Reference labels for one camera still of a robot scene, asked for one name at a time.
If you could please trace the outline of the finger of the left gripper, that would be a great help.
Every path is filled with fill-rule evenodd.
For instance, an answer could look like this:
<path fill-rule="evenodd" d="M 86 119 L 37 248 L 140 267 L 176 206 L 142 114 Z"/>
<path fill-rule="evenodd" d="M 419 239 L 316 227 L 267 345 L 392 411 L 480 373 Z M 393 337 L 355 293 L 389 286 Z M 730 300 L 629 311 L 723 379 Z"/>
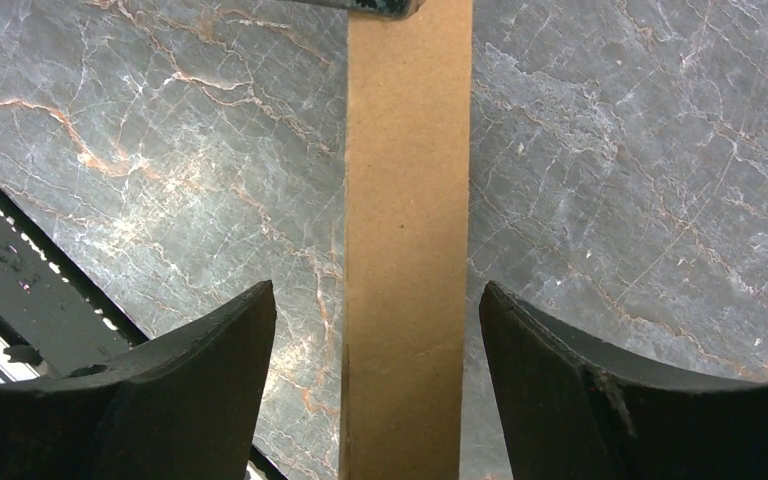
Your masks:
<path fill-rule="evenodd" d="M 407 18 L 423 4 L 422 0 L 290 0 L 290 2 L 393 19 Z"/>

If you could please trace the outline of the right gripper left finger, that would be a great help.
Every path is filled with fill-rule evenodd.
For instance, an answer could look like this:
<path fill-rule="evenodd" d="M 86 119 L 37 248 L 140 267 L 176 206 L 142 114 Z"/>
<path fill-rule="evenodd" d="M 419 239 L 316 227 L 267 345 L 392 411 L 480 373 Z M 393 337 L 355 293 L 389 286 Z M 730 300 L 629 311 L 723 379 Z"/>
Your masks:
<path fill-rule="evenodd" d="M 276 324 L 259 282 L 61 378 L 0 384 L 0 479 L 241 479 Z"/>

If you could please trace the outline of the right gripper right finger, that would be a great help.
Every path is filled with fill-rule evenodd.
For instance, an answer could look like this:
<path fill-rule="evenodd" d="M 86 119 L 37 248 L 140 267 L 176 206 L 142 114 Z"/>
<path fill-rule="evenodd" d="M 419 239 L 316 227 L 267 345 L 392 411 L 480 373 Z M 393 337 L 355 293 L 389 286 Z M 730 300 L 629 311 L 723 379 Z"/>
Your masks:
<path fill-rule="evenodd" d="M 643 357 L 496 282 L 479 317 L 515 478 L 768 479 L 768 383 Z"/>

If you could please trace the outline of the cardboard box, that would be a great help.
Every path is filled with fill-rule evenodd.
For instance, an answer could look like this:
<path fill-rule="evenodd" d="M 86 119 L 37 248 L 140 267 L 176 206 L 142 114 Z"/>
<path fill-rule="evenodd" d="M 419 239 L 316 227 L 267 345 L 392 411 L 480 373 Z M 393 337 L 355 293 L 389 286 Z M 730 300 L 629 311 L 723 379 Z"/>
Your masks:
<path fill-rule="evenodd" d="M 339 475 L 459 475 L 472 13 L 348 25 Z"/>

